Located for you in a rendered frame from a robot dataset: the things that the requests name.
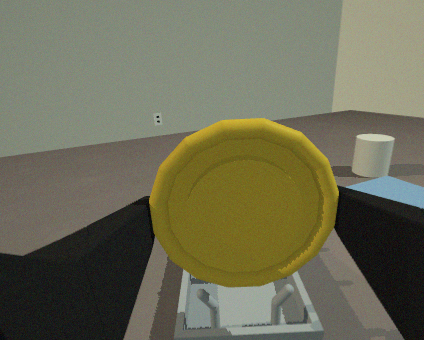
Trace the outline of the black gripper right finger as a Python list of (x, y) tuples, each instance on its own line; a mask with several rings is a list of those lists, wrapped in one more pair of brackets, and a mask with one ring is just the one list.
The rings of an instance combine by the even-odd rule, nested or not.
[(337, 187), (340, 240), (404, 340), (424, 340), (424, 209)]

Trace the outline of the light blue flat mat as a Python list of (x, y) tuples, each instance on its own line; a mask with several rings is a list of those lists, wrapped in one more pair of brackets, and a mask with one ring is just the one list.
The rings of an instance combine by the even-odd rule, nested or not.
[(391, 176), (384, 176), (346, 188), (424, 209), (424, 187)]

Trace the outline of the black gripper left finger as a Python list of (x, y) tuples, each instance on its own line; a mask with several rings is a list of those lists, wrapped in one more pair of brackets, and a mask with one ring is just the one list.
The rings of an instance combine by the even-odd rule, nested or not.
[(25, 256), (0, 253), (0, 340), (123, 340), (155, 239), (149, 198)]

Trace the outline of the white cylinder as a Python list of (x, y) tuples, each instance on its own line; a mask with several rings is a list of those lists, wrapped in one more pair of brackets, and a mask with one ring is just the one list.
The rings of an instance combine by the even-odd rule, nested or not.
[(382, 134), (361, 134), (356, 138), (352, 172), (371, 178), (388, 176), (394, 138)]

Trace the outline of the yellow plate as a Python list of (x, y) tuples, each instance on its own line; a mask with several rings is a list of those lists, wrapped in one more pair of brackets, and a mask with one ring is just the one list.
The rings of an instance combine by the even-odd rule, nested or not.
[(338, 199), (329, 160), (302, 132), (253, 118), (185, 137), (159, 166), (149, 205), (170, 260), (232, 288), (291, 276), (317, 256)]

